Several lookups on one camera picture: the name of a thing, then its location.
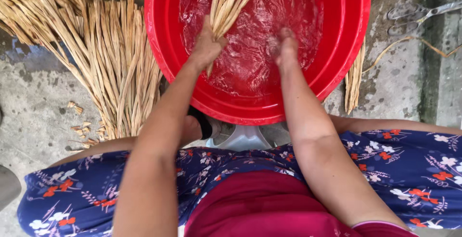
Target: dried straw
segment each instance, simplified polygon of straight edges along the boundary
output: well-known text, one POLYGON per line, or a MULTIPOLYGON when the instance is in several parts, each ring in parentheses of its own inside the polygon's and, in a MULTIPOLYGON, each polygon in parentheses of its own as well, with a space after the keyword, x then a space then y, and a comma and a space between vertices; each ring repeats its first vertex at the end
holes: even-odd
POLYGON ((0 20, 22 43, 45 46, 82 83, 100 112, 101 138, 138 134, 160 98, 162 73, 134 0, 0 0, 0 20))
MULTIPOLYGON (((215 39, 222 37, 232 27, 242 8, 250 0, 212 0, 210 9, 210 24, 215 39)), ((210 77, 213 69, 213 63, 210 63, 206 69, 207 76, 210 77)))
POLYGON ((351 66, 348 74, 345 76, 345 111, 350 112, 358 106, 359 86, 361 85, 361 71, 363 69, 364 56, 366 53, 366 39, 351 66))

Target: hand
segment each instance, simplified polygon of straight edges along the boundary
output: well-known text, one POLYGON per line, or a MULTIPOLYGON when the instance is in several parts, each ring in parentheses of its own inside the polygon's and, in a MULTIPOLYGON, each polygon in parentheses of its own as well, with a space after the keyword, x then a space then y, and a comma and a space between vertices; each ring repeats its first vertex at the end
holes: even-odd
POLYGON ((276 65, 279 69, 298 65, 298 42, 295 39, 295 34, 289 28, 283 27, 279 36, 281 44, 279 55, 276 57, 276 65))
POLYGON ((215 40, 215 34, 210 24, 210 16, 206 15, 204 16, 202 31, 196 37, 196 44, 189 59, 200 70, 203 70, 208 64, 215 61, 226 44, 228 44, 228 39, 224 37, 215 40))

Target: metal scissors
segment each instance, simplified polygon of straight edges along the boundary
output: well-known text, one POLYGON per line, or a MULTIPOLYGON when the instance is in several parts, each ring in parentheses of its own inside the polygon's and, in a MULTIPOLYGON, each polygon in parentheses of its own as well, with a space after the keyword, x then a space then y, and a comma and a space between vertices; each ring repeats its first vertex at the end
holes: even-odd
POLYGON ((440 7, 429 9, 417 3, 406 3, 388 12, 389 20, 407 21, 403 24, 396 24, 388 29, 389 36, 400 36, 417 30, 427 19, 432 16, 462 8, 462 1, 448 3, 440 7))

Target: blue floral pants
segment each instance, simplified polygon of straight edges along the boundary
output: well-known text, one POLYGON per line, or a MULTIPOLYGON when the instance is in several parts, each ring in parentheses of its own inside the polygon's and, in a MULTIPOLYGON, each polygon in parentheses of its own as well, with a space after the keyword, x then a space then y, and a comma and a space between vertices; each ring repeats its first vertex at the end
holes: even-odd
MULTIPOLYGON (((404 130, 339 136, 377 194, 410 227, 460 227, 461 136, 404 130)), ((94 155, 27 175, 21 227, 31 236, 111 236, 128 157, 128 151, 94 155)), ((269 169, 303 181, 291 144, 267 151, 185 149, 176 166, 180 224, 233 173, 269 169)))

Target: pink shirt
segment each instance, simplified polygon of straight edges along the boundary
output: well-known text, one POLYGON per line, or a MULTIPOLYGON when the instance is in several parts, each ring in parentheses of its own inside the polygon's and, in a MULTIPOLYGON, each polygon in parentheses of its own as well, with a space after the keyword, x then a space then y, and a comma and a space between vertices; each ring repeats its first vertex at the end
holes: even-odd
POLYGON ((349 228, 298 179, 270 170, 235 173, 200 201, 185 237, 415 237, 391 223, 349 228))

